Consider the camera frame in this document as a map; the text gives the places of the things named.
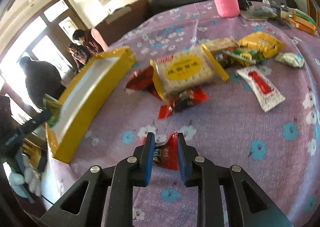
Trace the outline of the white gloved left hand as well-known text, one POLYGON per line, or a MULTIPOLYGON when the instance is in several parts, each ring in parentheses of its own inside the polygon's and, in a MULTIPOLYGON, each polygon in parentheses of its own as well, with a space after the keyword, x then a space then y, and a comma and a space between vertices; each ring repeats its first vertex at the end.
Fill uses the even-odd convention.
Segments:
POLYGON ((9 174, 9 184, 14 192, 22 198, 27 198, 25 191, 22 190, 23 184, 27 184, 27 190, 35 194, 37 197, 41 196, 41 181, 37 172, 29 162, 27 155, 22 154, 22 161, 25 167, 23 174, 18 174, 11 170, 9 174))

